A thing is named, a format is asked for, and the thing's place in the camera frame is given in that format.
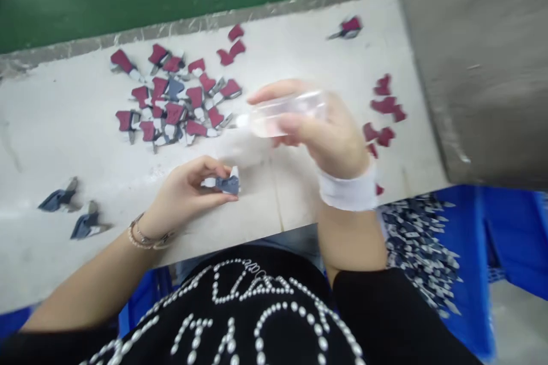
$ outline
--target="floor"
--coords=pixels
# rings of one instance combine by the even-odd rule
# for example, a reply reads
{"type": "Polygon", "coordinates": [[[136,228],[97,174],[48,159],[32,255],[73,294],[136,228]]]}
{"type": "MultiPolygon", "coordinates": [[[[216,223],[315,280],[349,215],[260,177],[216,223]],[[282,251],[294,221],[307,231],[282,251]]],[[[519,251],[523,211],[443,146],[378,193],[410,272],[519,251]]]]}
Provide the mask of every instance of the floor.
{"type": "Polygon", "coordinates": [[[548,302],[506,281],[491,284],[497,345],[493,365],[541,365],[548,358],[548,302]]]}

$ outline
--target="blue bin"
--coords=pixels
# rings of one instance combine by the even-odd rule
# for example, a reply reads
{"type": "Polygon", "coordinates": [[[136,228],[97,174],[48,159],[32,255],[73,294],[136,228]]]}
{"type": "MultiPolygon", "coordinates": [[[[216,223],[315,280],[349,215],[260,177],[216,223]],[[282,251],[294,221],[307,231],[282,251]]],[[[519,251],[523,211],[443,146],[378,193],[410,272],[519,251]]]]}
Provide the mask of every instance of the blue bin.
{"type": "Polygon", "coordinates": [[[548,300],[544,194],[482,187],[486,227],[508,282],[548,300]]]}
{"type": "Polygon", "coordinates": [[[31,307],[26,307],[0,315],[0,341],[19,331],[31,313],[31,307]]]}
{"type": "Polygon", "coordinates": [[[462,316],[451,313],[443,321],[474,355],[490,361],[495,355],[495,342],[490,321],[485,215],[479,187],[455,186],[436,192],[436,196],[456,205],[440,212],[449,221],[444,222],[445,233],[437,237],[460,255],[457,261],[463,280],[453,283],[452,288],[453,301],[462,316]]]}
{"type": "Polygon", "coordinates": [[[118,333],[120,338],[127,335],[157,301],[172,291],[171,275],[167,267],[147,272],[130,300],[118,315],[118,333]]]}

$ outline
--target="beaded bracelet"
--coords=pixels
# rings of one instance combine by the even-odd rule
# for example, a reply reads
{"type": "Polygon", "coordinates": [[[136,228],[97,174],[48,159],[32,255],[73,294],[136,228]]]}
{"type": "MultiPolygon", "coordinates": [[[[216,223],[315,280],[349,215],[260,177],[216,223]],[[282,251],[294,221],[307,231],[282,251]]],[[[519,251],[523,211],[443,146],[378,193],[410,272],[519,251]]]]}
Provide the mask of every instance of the beaded bracelet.
{"type": "Polygon", "coordinates": [[[137,241],[135,239],[135,236],[133,235],[133,228],[134,226],[139,222],[141,217],[144,215],[144,213],[141,213],[136,219],[134,219],[129,227],[127,228],[127,236],[130,239],[130,242],[135,245],[137,248],[141,249],[155,249],[160,250],[169,247],[173,242],[169,242],[168,240],[173,236],[173,232],[168,232],[166,235],[164,235],[162,238],[160,238],[157,241],[151,240],[147,236],[143,235],[141,231],[139,230],[139,226],[137,226],[137,234],[141,237],[141,241],[137,241]]]}

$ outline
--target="forearm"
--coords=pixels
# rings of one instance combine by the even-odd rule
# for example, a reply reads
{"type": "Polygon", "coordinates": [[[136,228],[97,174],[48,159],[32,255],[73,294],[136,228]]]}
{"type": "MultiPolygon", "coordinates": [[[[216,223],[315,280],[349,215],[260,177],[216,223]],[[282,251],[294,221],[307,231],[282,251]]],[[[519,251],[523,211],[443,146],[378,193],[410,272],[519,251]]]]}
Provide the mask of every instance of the forearm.
{"type": "Polygon", "coordinates": [[[47,298],[23,331],[66,331],[100,325],[120,312],[159,252],[134,246],[123,232],[47,298]]]}
{"type": "Polygon", "coordinates": [[[374,210],[351,212],[320,204],[318,239],[329,282],[339,271],[386,268],[386,247],[374,210]]]}

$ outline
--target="table surface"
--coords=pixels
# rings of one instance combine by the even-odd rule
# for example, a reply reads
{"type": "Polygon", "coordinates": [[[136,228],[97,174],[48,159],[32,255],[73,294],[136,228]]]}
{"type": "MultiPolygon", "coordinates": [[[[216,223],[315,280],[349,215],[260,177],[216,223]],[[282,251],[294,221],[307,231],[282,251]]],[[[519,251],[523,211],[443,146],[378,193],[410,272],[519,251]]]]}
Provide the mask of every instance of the table surface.
{"type": "MultiPolygon", "coordinates": [[[[245,97],[283,78],[313,79],[335,90],[362,126],[391,126],[396,138],[379,147],[378,180],[382,203],[448,186],[434,141],[398,0],[353,0],[306,13],[243,23],[247,51],[222,67],[216,50],[229,48],[230,27],[137,40],[123,49],[141,72],[150,66],[151,46],[159,42],[187,61],[204,58],[210,77],[234,78],[244,95],[219,105],[222,113],[246,111],[245,97]],[[364,29],[353,40],[327,41],[339,23],[362,17],[364,29]],[[408,118],[369,108],[372,88],[385,73],[408,118]]],[[[190,147],[160,147],[153,155],[137,133],[134,145],[118,131],[117,110],[137,108],[128,100],[138,84],[113,74],[108,63],[116,47],[41,63],[0,83],[0,312],[47,297],[146,209],[167,174],[200,155],[238,165],[240,200],[192,222],[162,264],[241,244],[315,221],[315,167],[304,148],[272,150],[269,141],[241,130],[190,147]],[[37,205],[65,181],[78,176],[76,200],[96,200],[111,230],[70,240],[79,212],[45,213],[37,205]]]]}

